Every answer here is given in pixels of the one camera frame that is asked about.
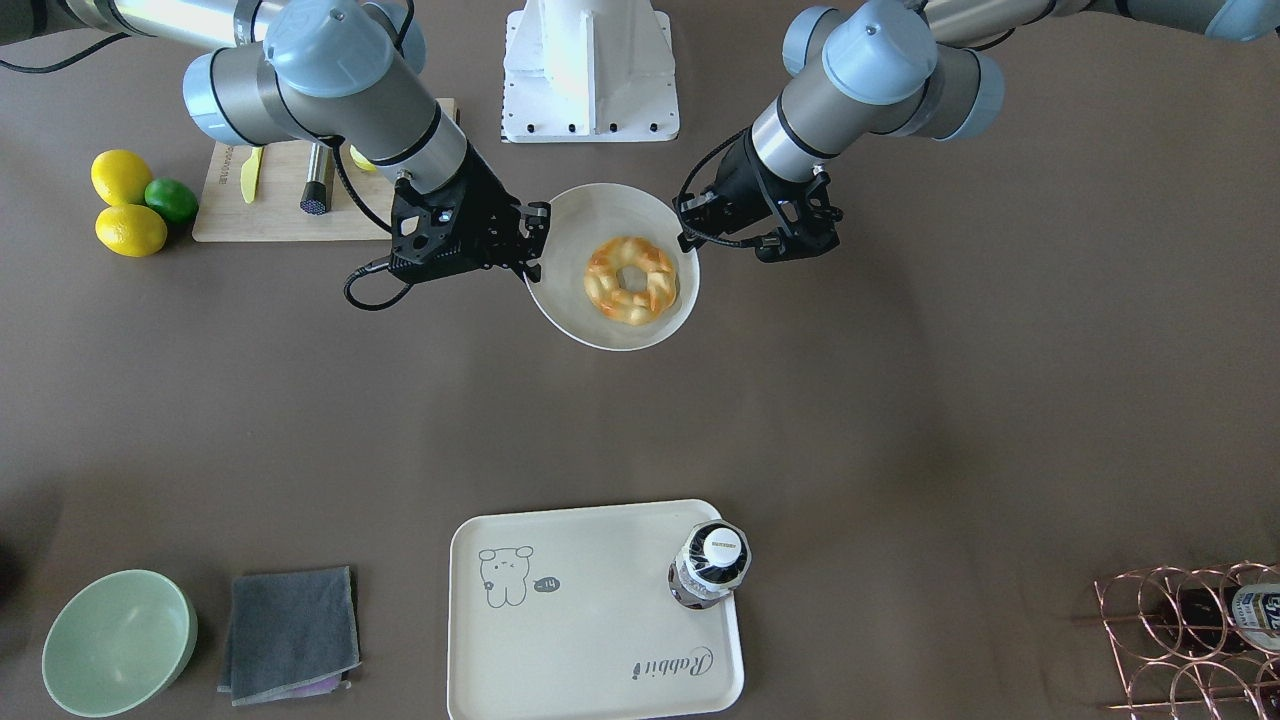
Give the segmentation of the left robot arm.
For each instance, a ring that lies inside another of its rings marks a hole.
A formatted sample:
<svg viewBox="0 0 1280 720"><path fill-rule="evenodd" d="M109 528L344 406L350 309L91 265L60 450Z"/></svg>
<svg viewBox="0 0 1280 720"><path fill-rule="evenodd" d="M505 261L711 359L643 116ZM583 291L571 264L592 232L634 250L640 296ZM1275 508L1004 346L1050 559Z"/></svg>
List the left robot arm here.
<svg viewBox="0 0 1280 720"><path fill-rule="evenodd" d="M673 201L685 252L750 249L760 261L815 258L838 245L842 211L826 164L865 135L938 142L984 132L1005 78L986 49L1015 29L1080 12L1208 38L1249 42L1277 29L1275 1L867 1L812 6L790 24L790 81L713 151L714 181Z"/></svg>

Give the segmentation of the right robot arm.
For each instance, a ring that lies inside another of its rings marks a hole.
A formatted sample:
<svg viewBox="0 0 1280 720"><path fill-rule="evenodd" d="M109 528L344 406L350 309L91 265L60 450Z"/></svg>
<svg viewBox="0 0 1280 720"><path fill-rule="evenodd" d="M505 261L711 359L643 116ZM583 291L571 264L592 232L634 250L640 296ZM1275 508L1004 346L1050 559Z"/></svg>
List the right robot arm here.
<svg viewBox="0 0 1280 720"><path fill-rule="evenodd" d="M202 49L183 78L192 120L225 145L344 140L393 186L388 255L417 284L493 266L538 282L550 227L522 205L421 81L411 13L362 1L5 1L3 42L68 29Z"/></svg>

